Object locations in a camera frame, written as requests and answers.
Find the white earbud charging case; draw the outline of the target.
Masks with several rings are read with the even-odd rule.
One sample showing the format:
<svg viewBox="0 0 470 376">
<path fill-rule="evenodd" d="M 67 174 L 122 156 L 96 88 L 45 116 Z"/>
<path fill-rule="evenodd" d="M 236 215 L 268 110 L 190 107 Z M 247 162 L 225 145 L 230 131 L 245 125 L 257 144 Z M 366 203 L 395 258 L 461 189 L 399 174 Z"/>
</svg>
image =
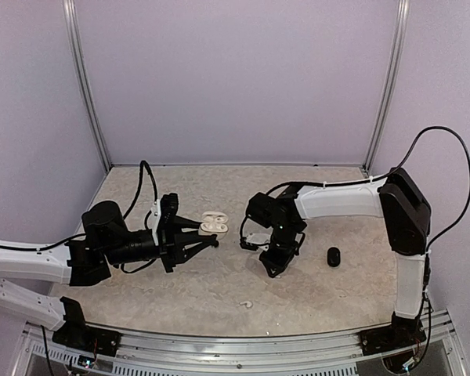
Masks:
<svg viewBox="0 0 470 376">
<path fill-rule="evenodd" d="M 220 211 L 205 211 L 199 226 L 200 235 L 224 236 L 228 233 L 229 217 Z"/>
</svg>

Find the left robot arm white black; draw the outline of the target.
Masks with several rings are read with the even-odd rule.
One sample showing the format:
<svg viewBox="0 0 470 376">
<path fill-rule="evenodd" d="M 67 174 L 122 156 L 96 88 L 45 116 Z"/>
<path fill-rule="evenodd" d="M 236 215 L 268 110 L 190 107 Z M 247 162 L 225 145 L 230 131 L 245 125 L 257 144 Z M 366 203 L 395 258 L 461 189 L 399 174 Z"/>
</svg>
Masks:
<svg viewBox="0 0 470 376">
<path fill-rule="evenodd" d="M 199 222 L 177 214 L 175 194 L 156 201 L 142 230 L 130 230 L 118 204 L 102 201 L 82 216 L 84 232 L 56 244 L 0 240 L 0 310 L 51 331 L 62 329 L 79 349 L 94 340 L 81 306 L 17 285 L 40 280 L 70 287 L 91 287 L 110 278 L 111 268 L 138 263 L 140 269 L 160 261 L 168 273 L 205 248 L 217 247 L 228 231 L 228 217 L 207 211 Z"/>
</svg>

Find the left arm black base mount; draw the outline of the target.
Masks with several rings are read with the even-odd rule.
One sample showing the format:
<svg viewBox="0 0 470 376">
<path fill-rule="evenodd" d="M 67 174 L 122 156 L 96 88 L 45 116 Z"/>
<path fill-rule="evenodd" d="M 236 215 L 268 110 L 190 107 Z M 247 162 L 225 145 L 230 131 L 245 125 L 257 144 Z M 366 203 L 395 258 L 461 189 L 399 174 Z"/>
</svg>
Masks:
<svg viewBox="0 0 470 376">
<path fill-rule="evenodd" d="M 115 357 L 121 333 L 88 325 L 77 301 L 67 297 L 60 301 L 64 308 L 63 325 L 52 331 L 52 341 L 72 349 Z"/>
</svg>

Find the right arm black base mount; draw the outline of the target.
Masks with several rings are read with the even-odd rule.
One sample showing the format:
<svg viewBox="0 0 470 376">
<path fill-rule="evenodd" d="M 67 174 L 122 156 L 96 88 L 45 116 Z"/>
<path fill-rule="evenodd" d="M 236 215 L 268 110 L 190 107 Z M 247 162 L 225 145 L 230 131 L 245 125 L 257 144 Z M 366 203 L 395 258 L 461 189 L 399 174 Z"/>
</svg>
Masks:
<svg viewBox="0 0 470 376">
<path fill-rule="evenodd" d="M 360 331 L 359 340 L 362 354 L 371 356 L 425 342 L 427 337 L 419 317 L 406 319 L 393 314 L 390 324 Z"/>
</svg>

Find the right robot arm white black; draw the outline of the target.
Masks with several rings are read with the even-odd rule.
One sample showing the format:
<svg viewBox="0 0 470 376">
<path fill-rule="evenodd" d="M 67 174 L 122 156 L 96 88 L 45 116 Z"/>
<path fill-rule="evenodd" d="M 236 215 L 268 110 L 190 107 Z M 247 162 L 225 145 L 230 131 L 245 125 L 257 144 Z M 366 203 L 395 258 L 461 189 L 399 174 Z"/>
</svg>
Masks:
<svg viewBox="0 0 470 376">
<path fill-rule="evenodd" d="M 432 210 L 414 180 L 403 168 L 388 175 L 340 182 L 289 182 L 281 193 L 257 193 L 246 207 L 245 217 L 271 229 L 261 245 L 260 262 L 274 278 L 298 255 L 307 222 L 338 216 L 382 218 L 389 245 L 396 254 L 397 288 L 393 317 L 385 330 L 385 341 L 400 348 L 414 337 L 428 284 L 428 236 Z"/>
</svg>

